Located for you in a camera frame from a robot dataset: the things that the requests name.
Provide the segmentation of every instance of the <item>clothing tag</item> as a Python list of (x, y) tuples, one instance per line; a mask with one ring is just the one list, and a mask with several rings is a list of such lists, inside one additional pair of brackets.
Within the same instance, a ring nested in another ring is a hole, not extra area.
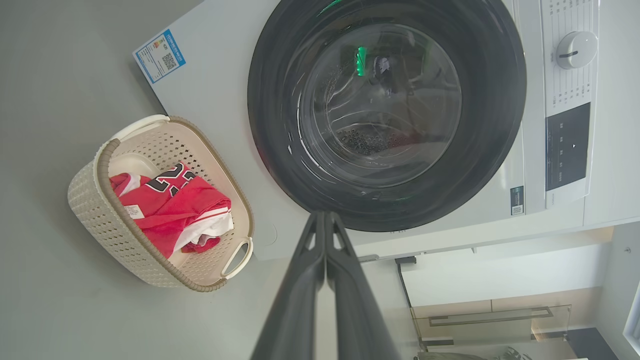
[(129, 216), (134, 220), (145, 218), (145, 214), (142, 213), (142, 210), (138, 205), (126, 205), (124, 208), (129, 213)]

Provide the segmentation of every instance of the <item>qr code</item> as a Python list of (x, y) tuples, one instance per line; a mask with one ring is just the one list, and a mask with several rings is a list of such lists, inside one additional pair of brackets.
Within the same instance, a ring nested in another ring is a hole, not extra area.
[(512, 206), (511, 207), (511, 214), (512, 215), (522, 214), (523, 211), (524, 211), (524, 205), (518, 205), (518, 206)]
[(162, 57), (162, 61), (164, 61), (164, 66), (166, 66), (167, 70), (171, 70), (176, 67), (178, 64), (175, 63), (175, 58), (173, 57), (173, 53), (168, 53)]

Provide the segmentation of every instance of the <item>washing machine door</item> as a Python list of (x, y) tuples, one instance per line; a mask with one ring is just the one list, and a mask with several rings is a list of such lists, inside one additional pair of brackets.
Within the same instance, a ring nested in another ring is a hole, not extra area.
[(253, 54), (248, 108), (264, 164), (300, 206), (396, 231), (490, 180), (525, 88), (500, 0), (283, 0)]

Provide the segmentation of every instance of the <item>gray floor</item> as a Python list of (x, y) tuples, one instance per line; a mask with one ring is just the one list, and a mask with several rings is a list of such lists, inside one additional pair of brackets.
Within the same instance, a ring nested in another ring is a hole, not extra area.
[[(252, 260), (210, 294), (154, 288), (111, 258), (67, 204), (70, 180), (104, 140), (163, 112), (131, 52), (197, 3), (3, 2), (0, 359), (248, 359), (286, 261)], [(394, 264), (366, 267), (411, 359), (417, 342)], [(319, 311), (332, 311), (330, 293), (322, 297)], [(331, 317), (320, 322), (320, 341), (335, 343)]]

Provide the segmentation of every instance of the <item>door glass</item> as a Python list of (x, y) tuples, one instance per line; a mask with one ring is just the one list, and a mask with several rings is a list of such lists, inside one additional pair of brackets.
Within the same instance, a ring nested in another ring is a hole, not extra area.
[(321, 176), (384, 188), (416, 178), (445, 152), (462, 94), (433, 39), (373, 24), (319, 54), (300, 100), (300, 137)]

